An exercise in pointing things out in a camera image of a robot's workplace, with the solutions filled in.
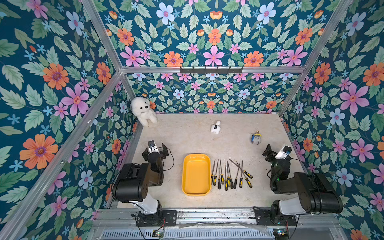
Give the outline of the small white toy figure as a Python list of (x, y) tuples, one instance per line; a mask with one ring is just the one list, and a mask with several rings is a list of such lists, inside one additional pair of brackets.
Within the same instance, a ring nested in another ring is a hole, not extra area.
[(214, 125), (211, 126), (211, 133), (218, 135), (221, 131), (221, 121), (217, 121)]

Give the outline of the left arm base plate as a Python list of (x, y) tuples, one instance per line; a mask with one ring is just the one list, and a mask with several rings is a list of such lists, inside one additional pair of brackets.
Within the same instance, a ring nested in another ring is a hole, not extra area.
[(136, 216), (137, 227), (172, 227), (176, 225), (178, 212), (161, 210), (152, 215), (139, 212)]

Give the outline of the black wall hook rail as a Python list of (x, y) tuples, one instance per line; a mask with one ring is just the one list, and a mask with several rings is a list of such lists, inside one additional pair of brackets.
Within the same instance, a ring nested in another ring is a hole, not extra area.
[(227, 75), (227, 74), (239, 74), (243, 72), (243, 68), (235, 68), (235, 67), (185, 67), (180, 68), (179, 72), (181, 74), (219, 74), (219, 75)]

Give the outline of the yellow plastic storage tray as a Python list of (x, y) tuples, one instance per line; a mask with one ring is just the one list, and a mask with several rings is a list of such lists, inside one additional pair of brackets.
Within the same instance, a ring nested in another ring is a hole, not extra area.
[(211, 160), (205, 154), (185, 157), (182, 174), (182, 191), (190, 197), (206, 196), (211, 191)]

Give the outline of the file tool six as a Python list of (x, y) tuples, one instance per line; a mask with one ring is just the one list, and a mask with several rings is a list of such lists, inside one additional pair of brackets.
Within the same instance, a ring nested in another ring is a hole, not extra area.
[(232, 185), (231, 185), (231, 173), (230, 173), (230, 167), (229, 167), (228, 161), (226, 161), (226, 167), (227, 167), (227, 185), (228, 185), (228, 188), (230, 189)]

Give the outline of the white plush bear toy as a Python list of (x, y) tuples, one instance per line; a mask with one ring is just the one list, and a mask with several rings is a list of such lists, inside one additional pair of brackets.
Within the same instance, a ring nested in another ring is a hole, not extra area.
[(143, 97), (135, 97), (131, 102), (131, 109), (135, 117), (142, 126), (148, 127), (149, 122), (156, 124), (158, 122), (155, 111), (151, 108), (150, 101)]

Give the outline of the file tool eight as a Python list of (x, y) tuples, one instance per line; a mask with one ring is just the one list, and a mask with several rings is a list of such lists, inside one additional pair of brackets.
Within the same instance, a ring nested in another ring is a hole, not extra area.
[(238, 162), (236, 162), (236, 166), (237, 166), (237, 174), (236, 174), (234, 185), (233, 185), (234, 189), (237, 188), (237, 181), (238, 181), (238, 176), (239, 176), (239, 171), (240, 171), (239, 163)]

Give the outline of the file tool four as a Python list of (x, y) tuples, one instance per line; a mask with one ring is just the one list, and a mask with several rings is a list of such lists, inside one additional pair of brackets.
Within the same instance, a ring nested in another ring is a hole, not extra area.
[(223, 173), (223, 166), (222, 166), (221, 159), (219, 159), (219, 166), (220, 166), (220, 181), (221, 181), (221, 184), (224, 185), (225, 180), (224, 180), (224, 173)]

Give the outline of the file tool seven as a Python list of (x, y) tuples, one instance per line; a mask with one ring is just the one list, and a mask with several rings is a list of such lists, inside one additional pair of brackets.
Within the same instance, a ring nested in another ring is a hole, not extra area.
[(230, 188), (234, 189), (234, 182), (233, 182), (233, 178), (232, 178), (232, 175), (231, 175), (231, 169), (230, 169), (229, 163), (227, 163), (227, 167), (228, 167)]

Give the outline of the file tool two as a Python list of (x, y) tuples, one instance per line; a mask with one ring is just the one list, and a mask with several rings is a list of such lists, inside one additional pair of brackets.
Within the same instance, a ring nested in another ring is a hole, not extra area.
[(214, 171), (214, 175), (213, 175), (213, 186), (215, 186), (216, 184), (217, 184), (217, 173), (218, 173), (218, 167), (219, 167), (219, 161), (217, 160), (216, 162), (215, 162), (215, 171)]

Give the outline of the file tool nine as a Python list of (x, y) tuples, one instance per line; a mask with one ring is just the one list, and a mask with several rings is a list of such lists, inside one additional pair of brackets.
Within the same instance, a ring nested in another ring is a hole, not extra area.
[(241, 168), (241, 165), (239, 163), (239, 169), (240, 169), (240, 183), (239, 183), (239, 187), (242, 188), (243, 187), (243, 170)]

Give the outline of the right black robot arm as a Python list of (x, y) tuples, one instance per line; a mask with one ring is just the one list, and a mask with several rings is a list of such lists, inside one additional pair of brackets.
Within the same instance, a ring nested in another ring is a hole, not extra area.
[(290, 178), (292, 148), (284, 145), (279, 152), (267, 144), (263, 152), (265, 160), (271, 164), (267, 173), (270, 188), (277, 195), (293, 195), (287, 200), (276, 200), (271, 205), (271, 215), (293, 216), (305, 214), (340, 214), (343, 202), (323, 174), (295, 172)]

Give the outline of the file tool five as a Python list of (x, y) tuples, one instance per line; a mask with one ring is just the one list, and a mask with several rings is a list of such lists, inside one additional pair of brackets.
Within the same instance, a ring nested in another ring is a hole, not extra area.
[(228, 191), (228, 180), (227, 180), (227, 164), (225, 165), (224, 181), (225, 181), (225, 191)]

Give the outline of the file tool three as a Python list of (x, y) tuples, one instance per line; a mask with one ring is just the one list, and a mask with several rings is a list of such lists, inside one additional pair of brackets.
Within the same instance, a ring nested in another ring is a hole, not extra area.
[(218, 185), (218, 190), (220, 190), (222, 188), (221, 178), (220, 178), (220, 163), (218, 163), (217, 185)]

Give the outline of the file tool one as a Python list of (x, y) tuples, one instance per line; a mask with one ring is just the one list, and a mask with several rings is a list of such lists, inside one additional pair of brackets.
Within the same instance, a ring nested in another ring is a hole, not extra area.
[(211, 183), (213, 182), (213, 178), (214, 178), (215, 165), (216, 165), (216, 159), (214, 159), (214, 163), (213, 163), (213, 166), (211, 168)]

